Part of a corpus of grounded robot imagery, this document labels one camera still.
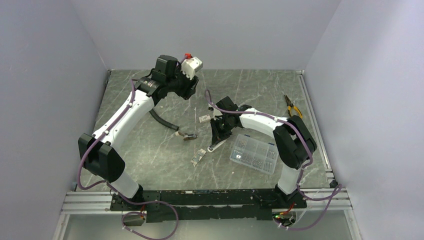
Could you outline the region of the white staple box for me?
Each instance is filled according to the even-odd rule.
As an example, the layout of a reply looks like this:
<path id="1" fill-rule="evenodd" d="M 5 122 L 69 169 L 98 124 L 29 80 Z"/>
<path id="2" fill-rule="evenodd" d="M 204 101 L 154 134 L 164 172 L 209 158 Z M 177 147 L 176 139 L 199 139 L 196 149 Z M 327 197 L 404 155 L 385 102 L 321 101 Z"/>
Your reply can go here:
<path id="1" fill-rule="evenodd" d="M 206 114 L 206 115 L 200 116 L 198 119 L 200 123 L 207 123 L 211 120 L 211 116 L 209 114 Z"/>

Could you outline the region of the white staple box tray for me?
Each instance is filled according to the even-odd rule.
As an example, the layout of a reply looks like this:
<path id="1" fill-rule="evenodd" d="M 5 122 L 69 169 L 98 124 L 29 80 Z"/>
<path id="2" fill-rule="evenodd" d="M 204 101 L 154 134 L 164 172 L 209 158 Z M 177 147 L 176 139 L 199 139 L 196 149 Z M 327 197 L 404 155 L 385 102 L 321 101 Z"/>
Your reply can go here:
<path id="1" fill-rule="evenodd" d="M 206 154 L 206 151 L 204 149 L 198 150 L 191 159 L 192 165 L 196 167 L 205 154 Z"/>

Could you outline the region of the brown stapler base part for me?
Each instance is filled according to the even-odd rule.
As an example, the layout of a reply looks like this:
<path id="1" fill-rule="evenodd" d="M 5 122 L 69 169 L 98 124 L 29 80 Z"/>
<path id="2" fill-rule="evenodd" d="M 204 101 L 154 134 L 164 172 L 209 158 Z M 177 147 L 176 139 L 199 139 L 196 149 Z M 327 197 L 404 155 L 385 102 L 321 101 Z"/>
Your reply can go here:
<path id="1" fill-rule="evenodd" d="M 195 140 L 198 137 L 196 133 L 182 133 L 180 131 L 175 132 L 175 135 L 182 137 L 184 141 Z"/>

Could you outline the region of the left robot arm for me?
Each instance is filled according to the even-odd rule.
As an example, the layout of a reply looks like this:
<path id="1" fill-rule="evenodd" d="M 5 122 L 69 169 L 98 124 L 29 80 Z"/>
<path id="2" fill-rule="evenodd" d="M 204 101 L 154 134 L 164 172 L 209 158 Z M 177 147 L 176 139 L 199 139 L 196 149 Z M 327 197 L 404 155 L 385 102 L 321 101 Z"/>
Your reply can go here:
<path id="1" fill-rule="evenodd" d="M 130 79 L 131 91 L 114 115 L 98 130 L 82 134 L 78 139 L 80 163 L 77 186 L 88 190 L 106 183 L 121 194 L 130 210 L 143 204 L 143 187 L 125 170 L 126 163 L 119 155 L 124 140 L 140 119 L 148 114 L 168 93 L 188 100 L 196 92 L 197 72 L 203 62 L 186 54 L 179 61 L 169 55 L 160 55 L 148 75 Z"/>

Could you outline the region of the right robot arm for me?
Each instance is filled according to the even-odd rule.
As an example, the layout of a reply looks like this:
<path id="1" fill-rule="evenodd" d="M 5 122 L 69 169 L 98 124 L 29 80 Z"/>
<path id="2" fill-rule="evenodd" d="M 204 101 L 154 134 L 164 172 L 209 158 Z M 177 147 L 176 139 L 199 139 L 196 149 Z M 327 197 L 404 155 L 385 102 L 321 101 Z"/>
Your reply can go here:
<path id="1" fill-rule="evenodd" d="M 301 179 L 301 170 L 305 161 L 312 161 L 317 144 L 300 116 L 278 117 L 258 111 L 249 105 L 237 106 L 227 96 L 218 103 L 208 103 L 213 112 L 210 120 L 212 139 L 208 147 L 210 152 L 232 135 L 234 128 L 255 130 L 275 141 L 280 159 L 283 162 L 279 191 L 275 193 L 275 202 L 282 208 L 293 203 Z"/>

